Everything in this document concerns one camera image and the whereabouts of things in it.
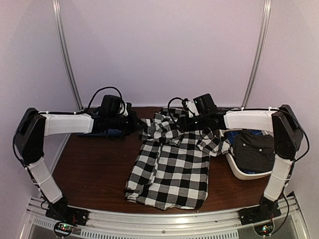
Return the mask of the black white checked shirt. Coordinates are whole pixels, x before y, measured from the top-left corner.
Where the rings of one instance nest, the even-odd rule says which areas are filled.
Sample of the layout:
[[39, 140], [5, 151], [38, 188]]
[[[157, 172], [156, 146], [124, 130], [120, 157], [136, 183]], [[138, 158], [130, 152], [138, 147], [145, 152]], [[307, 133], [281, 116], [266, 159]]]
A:
[[140, 133], [142, 146], [125, 186], [125, 199], [161, 210], [200, 208], [208, 197], [212, 157], [231, 151], [210, 129], [180, 132], [174, 121], [186, 112], [162, 108]]

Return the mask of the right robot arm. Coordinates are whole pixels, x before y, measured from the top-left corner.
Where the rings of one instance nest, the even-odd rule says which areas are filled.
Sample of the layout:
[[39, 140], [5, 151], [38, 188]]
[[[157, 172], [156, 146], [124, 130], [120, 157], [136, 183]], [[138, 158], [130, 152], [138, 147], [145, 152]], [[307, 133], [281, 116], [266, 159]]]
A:
[[273, 134], [275, 162], [255, 212], [259, 219], [267, 219], [291, 178], [294, 164], [299, 160], [297, 152], [306, 137], [292, 108], [289, 105], [267, 109], [220, 108], [210, 94], [191, 101], [183, 99], [181, 103], [187, 112], [177, 120], [181, 131], [253, 129]]

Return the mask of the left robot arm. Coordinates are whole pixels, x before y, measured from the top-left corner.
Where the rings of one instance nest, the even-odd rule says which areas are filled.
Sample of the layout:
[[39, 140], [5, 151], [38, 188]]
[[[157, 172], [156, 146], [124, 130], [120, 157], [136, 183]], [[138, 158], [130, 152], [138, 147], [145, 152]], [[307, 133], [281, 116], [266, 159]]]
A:
[[53, 205], [52, 212], [61, 221], [67, 221], [72, 211], [57, 186], [44, 160], [44, 139], [56, 134], [98, 134], [119, 130], [130, 135], [144, 126], [132, 110], [131, 103], [120, 97], [105, 95], [96, 109], [81, 112], [40, 112], [29, 108], [24, 113], [13, 136], [13, 150], [29, 173], [45, 200]]

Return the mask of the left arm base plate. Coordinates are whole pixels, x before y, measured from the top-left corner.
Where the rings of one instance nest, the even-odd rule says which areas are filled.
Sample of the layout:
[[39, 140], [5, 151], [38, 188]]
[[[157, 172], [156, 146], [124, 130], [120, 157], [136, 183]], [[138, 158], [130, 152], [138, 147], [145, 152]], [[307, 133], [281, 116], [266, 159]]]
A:
[[72, 225], [85, 226], [88, 220], [89, 211], [66, 205], [49, 206], [45, 215], [48, 218], [67, 222]]

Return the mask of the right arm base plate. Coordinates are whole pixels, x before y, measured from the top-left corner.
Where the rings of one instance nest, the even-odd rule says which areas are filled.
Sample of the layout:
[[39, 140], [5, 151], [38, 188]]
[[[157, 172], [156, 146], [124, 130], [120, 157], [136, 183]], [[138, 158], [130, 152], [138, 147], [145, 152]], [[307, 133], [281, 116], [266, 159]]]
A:
[[254, 206], [250, 208], [243, 208], [238, 211], [239, 219], [241, 225], [248, 225], [259, 223], [263, 221], [270, 221], [274, 217], [278, 217], [281, 215], [280, 209], [275, 207], [270, 211], [263, 206]]

